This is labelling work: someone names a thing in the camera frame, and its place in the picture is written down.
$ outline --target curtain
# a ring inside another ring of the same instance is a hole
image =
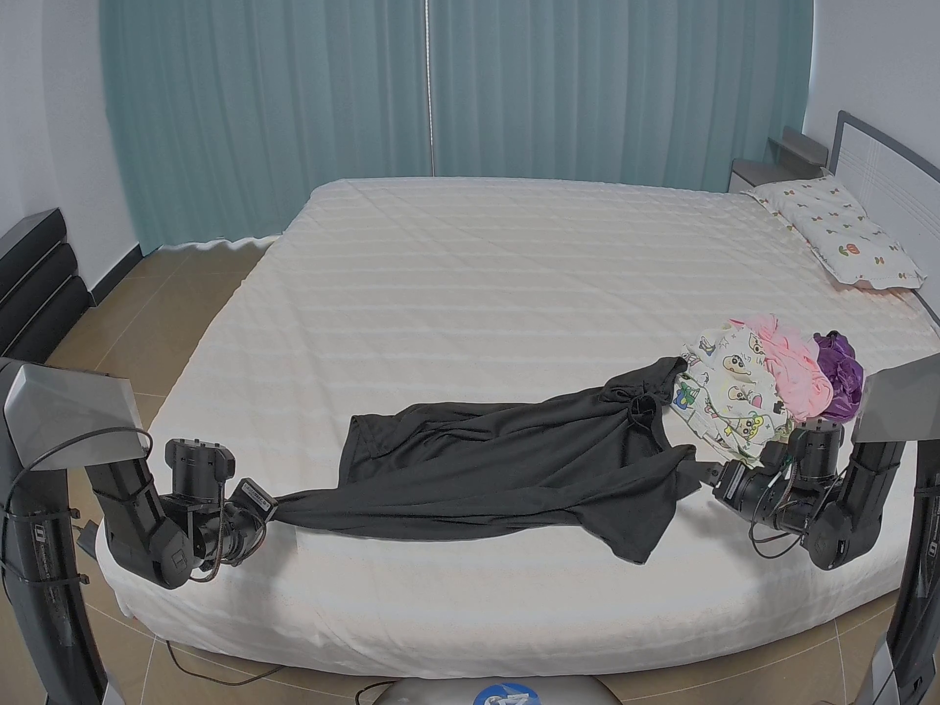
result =
[[[802,128],[812,0],[429,0],[438,175],[727,190]]]
[[[100,0],[144,252],[282,231],[323,182],[430,174],[424,0]]]

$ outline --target bed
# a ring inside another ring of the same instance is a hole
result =
[[[901,228],[913,258],[940,273],[940,219],[927,208],[940,206],[940,172],[844,114],[834,152],[872,217]],[[933,228],[912,225],[918,217]],[[729,316],[772,311],[805,332],[839,329],[869,372],[940,352],[923,302],[940,293],[936,279],[921,298],[836,287],[805,242],[743,194],[333,182],[212,322],[151,431],[159,446],[224,443],[237,475],[272,494],[333,487],[353,414],[542,400],[676,355]],[[701,445],[672,412],[664,424],[674,444]],[[699,448],[699,460],[715,454]],[[161,458],[153,470],[168,492]],[[876,547],[831,572],[802,551],[759,558],[746,525],[705,490],[680,502],[644,566],[568,526],[429,543],[272,523],[241,567],[174,591],[121,570],[103,530],[98,553],[125,613],[205,650],[425,678],[630,671],[755,647],[896,588],[913,471],[906,457]]]

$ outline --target white headboard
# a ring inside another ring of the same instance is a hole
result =
[[[917,296],[940,323],[940,169],[844,110],[830,169],[927,274]]]

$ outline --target patterned pillow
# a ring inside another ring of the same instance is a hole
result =
[[[926,276],[833,175],[746,192],[796,230],[832,276],[863,288],[917,289]]]

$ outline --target purple satin fabric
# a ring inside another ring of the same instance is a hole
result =
[[[822,416],[844,423],[855,417],[862,402],[865,370],[855,360],[855,350],[849,340],[839,332],[829,332],[826,336],[815,334],[813,339],[820,347],[820,370],[832,382],[832,402]]]

